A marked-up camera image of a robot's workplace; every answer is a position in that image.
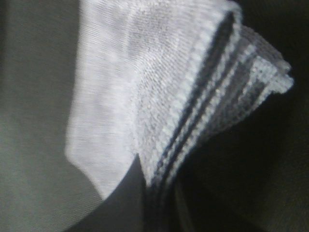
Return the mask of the grey microfibre towel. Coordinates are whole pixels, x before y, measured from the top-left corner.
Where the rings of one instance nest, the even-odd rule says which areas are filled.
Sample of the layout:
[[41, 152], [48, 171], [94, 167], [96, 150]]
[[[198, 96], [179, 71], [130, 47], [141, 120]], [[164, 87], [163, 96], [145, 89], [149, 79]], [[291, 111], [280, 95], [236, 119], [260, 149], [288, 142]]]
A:
[[140, 158], [169, 184], [200, 143], [293, 85], [231, 0], [83, 0], [66, 156], [106, 199]]

